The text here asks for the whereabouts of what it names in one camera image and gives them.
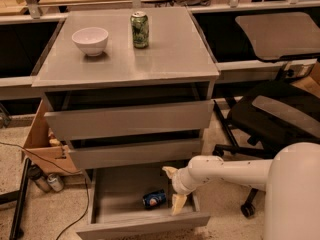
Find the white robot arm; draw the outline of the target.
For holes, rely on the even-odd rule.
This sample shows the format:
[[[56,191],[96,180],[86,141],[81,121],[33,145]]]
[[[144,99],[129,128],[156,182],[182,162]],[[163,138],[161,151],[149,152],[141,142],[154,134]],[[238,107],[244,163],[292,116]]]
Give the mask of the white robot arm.
[[[215,178],[264,191],[264,240],[320,240],[320,145],[300,142],[274,158],[225,161],[198,155],[177,169],[162,168],[172,181],[172,213],[187,196]]]

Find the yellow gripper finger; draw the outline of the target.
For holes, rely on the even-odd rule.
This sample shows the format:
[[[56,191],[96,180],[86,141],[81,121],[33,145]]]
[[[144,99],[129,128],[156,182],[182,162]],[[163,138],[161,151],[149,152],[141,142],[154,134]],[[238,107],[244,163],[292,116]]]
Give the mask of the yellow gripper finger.
[[[172,195],[171,214],[173,216],[178,215],[182,211],[182,209],[186,203],[186,200],[187,200],[187,196],[184,194],[173,194]]]
[[[178,169],[171,166],[163,166],[162,170],[166,173],[167,177],[171,180],[173,180],[178,172]]]

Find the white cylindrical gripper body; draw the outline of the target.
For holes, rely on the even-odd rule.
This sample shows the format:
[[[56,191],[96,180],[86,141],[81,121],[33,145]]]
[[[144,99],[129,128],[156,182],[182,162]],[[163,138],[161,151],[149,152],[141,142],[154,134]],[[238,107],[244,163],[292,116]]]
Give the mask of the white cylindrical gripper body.
[[[171,181],[178,194],[189,195],[195,190],[194,181],[187,168],[175,169]]]

